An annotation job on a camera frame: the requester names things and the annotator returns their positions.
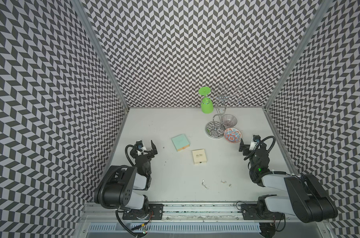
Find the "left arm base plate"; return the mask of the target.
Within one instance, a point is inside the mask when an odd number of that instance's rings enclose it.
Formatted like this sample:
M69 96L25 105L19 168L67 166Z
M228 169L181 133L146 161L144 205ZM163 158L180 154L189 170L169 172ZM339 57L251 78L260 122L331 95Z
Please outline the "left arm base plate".
M144 205L142 209L132 209L124 211L123 220L161 220L163 217L164 205L162 203L150 203Z

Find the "clear purple glass bowl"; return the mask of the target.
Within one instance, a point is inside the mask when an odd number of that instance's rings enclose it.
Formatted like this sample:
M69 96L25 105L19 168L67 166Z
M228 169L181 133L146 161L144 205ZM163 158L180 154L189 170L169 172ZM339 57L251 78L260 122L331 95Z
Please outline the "clear purple glass bowl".
M237 124L237 118L231 114L224 114L222 116L222 124L226 129L234 128Z

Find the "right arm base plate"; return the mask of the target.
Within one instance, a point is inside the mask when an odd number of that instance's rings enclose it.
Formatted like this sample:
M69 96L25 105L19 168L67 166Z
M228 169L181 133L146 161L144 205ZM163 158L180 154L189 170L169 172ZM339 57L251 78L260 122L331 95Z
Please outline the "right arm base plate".
M258 207L256 204L243 203L240 205L240 209L244 220L282 221L285 217L282 213L268 211L267 208L261 206Z

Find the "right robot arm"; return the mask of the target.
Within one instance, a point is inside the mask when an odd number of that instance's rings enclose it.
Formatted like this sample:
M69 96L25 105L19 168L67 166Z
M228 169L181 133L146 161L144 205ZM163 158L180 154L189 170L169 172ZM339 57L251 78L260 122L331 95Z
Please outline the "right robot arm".
M254 135L250 144L243 141L239 144L239 152L248 161L251 181L260 187L274 188L287 193L286 196L260 196L255 204L244 202L240 205L244 219L277 220L290 215L303 223L310 223L336 218L338 208L316 176L295 175L269 169L269 154L275 142L274 136L262 139L259 135Z

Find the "aluminium front rail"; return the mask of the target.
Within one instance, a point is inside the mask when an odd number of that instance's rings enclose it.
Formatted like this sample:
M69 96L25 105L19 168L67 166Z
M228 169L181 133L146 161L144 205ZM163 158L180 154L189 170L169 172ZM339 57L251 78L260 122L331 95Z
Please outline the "aluminium front rail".
M274 222L282 221L280 214L258 214L255 202L154 202L148 215L139 218L132 211L122 211L125 222L147 220L161 222Z

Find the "mint green jewelry box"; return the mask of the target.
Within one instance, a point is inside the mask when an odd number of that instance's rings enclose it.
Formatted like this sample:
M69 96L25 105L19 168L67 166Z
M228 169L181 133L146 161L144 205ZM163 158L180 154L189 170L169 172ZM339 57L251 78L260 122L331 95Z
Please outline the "mint green jewelry box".
M182 151L190 146L190 142L185 134L175 136L171 139L177 152Z

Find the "cream small jewelry box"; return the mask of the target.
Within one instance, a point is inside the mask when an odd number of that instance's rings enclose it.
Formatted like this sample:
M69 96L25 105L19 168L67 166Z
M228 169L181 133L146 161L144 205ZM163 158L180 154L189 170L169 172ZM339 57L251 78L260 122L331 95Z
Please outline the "cream small jewelry box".
M204 164L207 162L206 152L204 149L198 149L192 151L194 164Z

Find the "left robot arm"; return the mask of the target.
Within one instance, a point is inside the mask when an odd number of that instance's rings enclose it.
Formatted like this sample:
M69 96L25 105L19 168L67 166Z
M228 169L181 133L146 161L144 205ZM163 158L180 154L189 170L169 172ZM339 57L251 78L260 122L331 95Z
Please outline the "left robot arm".
M150 219L154 211L150 208L148 197L136 193L147 191L152 178L151 160L158 154L151 141L148 150L143 141L125 147L129 166L110 166L102 181L95 189L94 202L105 209L122 210L134 219Z

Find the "colourful patterned ceramic bowl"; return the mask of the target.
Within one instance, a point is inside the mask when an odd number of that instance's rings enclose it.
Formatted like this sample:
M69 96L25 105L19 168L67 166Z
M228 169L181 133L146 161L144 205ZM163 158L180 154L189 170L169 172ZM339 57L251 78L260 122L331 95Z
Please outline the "colourful patterned ceramic bowl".
M242 133L236 128L228 128L224 131L224 138L229 143L240 143Z

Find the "green plastic wine glass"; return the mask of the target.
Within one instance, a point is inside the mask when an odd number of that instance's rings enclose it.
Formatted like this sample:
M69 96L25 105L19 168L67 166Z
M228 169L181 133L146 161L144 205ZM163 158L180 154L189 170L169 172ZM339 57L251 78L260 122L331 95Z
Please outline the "green plastic wine glass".
M214 110L213 102L208 95L211 93L211 89L207 86L201 87L198 90L199 95L202 96L201 99L201 110L205 114L210 114Z

